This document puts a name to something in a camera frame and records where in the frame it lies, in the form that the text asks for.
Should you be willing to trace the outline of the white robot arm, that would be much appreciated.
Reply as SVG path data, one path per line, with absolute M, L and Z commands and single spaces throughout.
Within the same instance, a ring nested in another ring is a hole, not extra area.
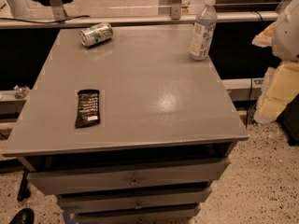
M 291 0 L 276 20 L 272 52 L 283 61 L 299 61 L 299 0 Z

